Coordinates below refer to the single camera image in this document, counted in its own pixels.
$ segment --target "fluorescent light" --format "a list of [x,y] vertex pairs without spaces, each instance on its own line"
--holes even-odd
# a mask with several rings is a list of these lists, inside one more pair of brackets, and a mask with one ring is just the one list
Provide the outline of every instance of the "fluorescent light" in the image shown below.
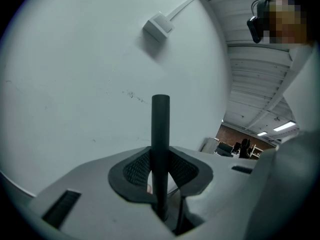
[[295,124],[296,124],[295,122],[289,121],[289,122],[285,123],[284,125],[281,125],[281,126],[279,126],[277,128],[274,128],[273,130],[276,131],[276,132],[279,132],[279,131],[281,131],[283,129],[286,129],[286,128],[290,127],[290,126],[294,126]]
[[259,134],[257,134],[258,136],[262,136],[262,135],[265,135],[265,134],[267,134],[267,132],[266,131],[263,131],[263,132],[261,132],[261,133],[259,133]]

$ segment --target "wall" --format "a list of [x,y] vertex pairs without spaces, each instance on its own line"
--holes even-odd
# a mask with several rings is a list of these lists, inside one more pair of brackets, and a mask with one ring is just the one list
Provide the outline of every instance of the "wall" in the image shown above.
[[230,146],[234,146],[236,144],[236,142],[241,143],[243,139],[250,139],[251,145],[253,145],[253,146],[256,145],[256,147],[261,150],[275,148],[274,146],[272,146],[272,145],[270,145],[260,139],[246,135],[240,131],[229,128],[225,125],[220,126],[219,131],[216,135],[216,138],[219,139],[219,141],[227,143]]
[[225,114],[219,23],[194,0],[157,43],[145,22],[186,0],[27,0],[0,50],[1,171],[37,194],[87,161],[151,144],[151,99],[170,95],[170,144],[197,150]]
[[316,43],[304,67],[283,94],[300,131],[320,129],[319,55],[319,44]]

